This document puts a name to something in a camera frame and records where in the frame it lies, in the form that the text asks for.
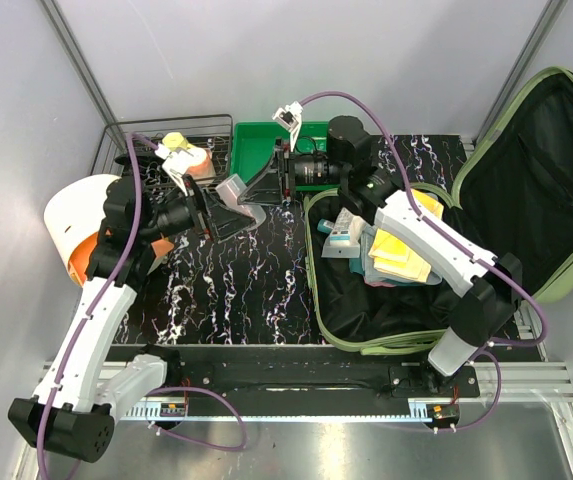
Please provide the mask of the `clear pink plastic box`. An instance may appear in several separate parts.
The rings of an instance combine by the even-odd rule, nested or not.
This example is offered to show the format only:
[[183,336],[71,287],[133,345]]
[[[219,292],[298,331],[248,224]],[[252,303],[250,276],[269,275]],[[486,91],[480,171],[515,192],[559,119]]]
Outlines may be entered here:
[[262,206],[242,200],[242,194],[246,189],[247,185],[238,174],[230,175],[215,187],[218,196],[228,208],[253,219],[249,230],[254,230],[266,220],[266,213]]

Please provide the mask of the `white blue packet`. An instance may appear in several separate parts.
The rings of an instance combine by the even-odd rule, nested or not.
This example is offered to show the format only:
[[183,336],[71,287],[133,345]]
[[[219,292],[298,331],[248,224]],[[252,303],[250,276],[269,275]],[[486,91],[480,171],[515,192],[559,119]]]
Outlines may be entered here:
[[323,258],[359,258],[360,238],[366,222],[347,208],[342,208],[328,234],[322,249]]

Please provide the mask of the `yellow towel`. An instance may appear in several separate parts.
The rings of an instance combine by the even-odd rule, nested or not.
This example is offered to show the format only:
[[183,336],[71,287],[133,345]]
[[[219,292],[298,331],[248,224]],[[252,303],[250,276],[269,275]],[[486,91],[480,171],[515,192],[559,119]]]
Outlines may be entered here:
[[420,255],[394,235],[377,229],[369,256],[374,268],[402,280],[425,283],[431,267]]

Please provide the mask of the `green hard-shell suitcase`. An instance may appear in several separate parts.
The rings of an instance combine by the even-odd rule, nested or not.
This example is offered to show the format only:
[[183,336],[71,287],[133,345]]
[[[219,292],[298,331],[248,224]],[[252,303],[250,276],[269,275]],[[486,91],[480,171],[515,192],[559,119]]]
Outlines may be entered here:
[[319,329],[365,355],[428,351],[462,362],[494,340],[522,301],[573,289],[573,72],[531,79],[460,169],[436,217],[388,183],[373,218],[400,227],[441,276],[434,286],[370,287],[322,255],[318,222],[340,210],[336,191],[306,204],[307,273]]

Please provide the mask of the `teal toothbrush tube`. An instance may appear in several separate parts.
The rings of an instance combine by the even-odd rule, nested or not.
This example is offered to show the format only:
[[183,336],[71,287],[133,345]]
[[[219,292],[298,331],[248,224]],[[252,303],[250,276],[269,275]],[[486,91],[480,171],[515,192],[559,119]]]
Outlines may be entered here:
[[320,219],[317,223],[317,231],[325,235],[330,235],[334,229],[335,224],[327,219]]

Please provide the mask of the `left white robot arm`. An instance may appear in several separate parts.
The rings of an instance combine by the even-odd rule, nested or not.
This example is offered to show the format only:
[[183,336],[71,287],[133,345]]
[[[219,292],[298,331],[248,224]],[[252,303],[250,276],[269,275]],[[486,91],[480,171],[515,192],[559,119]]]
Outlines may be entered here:
[[94,463],[116,424],[144,397],[183,390],[178,353],[147,345],[106,382],[99,375],[118,325],[148,274],[194,230],[216,240],[217,222],[230,232],[248,218],[209,205],[191,176],[155,203],[133,176],[99,174],[76,181],[47,203],[44,222],[70,276],[82,288],[79,306],[51,367],[28,398],[12,401],[8,419],[36,449]]

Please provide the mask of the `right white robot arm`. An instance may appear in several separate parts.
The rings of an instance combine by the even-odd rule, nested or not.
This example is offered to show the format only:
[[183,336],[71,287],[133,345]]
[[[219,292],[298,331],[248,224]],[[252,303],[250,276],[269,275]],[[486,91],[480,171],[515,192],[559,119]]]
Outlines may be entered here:
[[447,283],[458,302],[448,313],[446,329],[428,347],[430,365],[419,374],[426,393],[446,394],[456,383],[455,373],[514,312],[520,262],[511,255],[498,258],[465,239],[440,213],[423,205],[414,190],[373,166],[373,138],[356,117],[331,119],[325,149],[299,152],[303,121],[298,108],[293,104],[274,114],[289,137],[276,139],[270,160],[240,194],[240,202],[277,205],[290,200],[300,184],[332,183],[305,208],[310,212],[325,198],[340,203],[333,218],[307,223],[307,274],[314,299],[320,301],[330,292],[320,276],[322,263],[360,265],[358,272],[329,277],[342,288],[330,299],[342,317],[357,298],[352,280],[395,295]]

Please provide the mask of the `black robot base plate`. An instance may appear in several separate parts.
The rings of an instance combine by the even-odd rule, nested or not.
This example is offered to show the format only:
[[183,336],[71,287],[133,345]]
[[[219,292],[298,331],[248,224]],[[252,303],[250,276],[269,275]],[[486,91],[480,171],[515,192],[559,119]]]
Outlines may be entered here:
[[389,393],[397,398],[461,400],[480,396],[476,372],[465,367],[435,389],[424,382],[422,354],[364,356],[330,345],[178,345],[181,377],[219,393],[244,390],[331,389]]

